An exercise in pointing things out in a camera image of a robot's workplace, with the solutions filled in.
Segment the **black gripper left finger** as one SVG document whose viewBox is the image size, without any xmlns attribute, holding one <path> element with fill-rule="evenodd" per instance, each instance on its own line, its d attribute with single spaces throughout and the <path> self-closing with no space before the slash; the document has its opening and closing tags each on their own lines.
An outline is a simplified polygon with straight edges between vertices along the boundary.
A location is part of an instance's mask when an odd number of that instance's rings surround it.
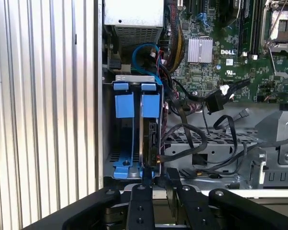
<svg viewBox="0 0 288 230">
<path fill-rule="evenodd" d="M 130 191 L 102 188 L 41 220 L 27 230 L 153 230 L 152 170 Z"/>
</svg>

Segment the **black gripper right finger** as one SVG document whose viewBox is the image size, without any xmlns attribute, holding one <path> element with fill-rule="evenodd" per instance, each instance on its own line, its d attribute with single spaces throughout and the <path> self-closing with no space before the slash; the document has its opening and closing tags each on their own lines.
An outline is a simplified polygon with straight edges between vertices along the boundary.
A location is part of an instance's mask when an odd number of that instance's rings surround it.
<svg viewBox="0 0 288 230">
<path fill-rule="evenodd" d="M 168 204 L 178 224 L 192 230 L 288 230 L 288 217 L 226 189 L 208 196 L 183 185 L 175 168 L 167 169 Z"/>
</svg>

